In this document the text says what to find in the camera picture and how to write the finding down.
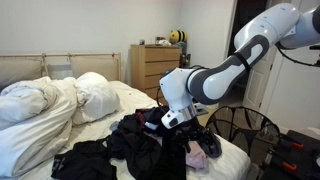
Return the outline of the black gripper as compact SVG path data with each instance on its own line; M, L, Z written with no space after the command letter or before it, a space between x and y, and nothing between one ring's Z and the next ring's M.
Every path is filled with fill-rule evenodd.
M211 134L210 131L201 126L197 120L181 123L176 127L174 133L178 144L184 147L187 152L190 151L189 141L198 141L200 143L204 139L204 136L209 134Z

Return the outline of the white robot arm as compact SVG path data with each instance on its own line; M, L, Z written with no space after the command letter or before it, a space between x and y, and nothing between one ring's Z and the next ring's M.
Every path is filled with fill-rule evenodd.
M235 82L275 46L296 49L320 42L320 6L300 12L290 3L280 3L260 13L235 35L235 52L214 68L167 71L159 81L169 111L162 124L179 146L189 149L197 140L214 154L218 141L196 120L195 101L212 105L222 100Z

